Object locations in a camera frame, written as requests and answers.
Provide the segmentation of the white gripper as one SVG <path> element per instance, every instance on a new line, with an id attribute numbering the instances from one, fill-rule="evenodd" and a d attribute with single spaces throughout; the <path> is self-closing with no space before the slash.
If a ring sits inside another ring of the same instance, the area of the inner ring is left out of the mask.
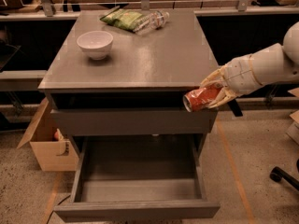
<path id="1" fill-rule="evenodd" d="M 251 94 L 263 86 L 254 75 L 250 58 L 250 55 L 233 58 L 200 83 L 201 88 L 222 88 L 208 108 L 225 105 L 236 97 Z"/>

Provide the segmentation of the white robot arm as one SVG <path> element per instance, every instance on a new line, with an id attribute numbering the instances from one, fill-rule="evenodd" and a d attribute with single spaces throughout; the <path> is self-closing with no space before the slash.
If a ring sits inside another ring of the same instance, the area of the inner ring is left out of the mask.
<path id="1" fill-rule="evenodd" d="M 207 105 L 214 108 L 236 97 L 251 94 L 265 85 L 299 79 L 299 22 L 284 35 L 283 44 L 276 43 L 255 53 L 233 58 L 212 72 L 201 86 L 221 86 L 216 99 Z"/>

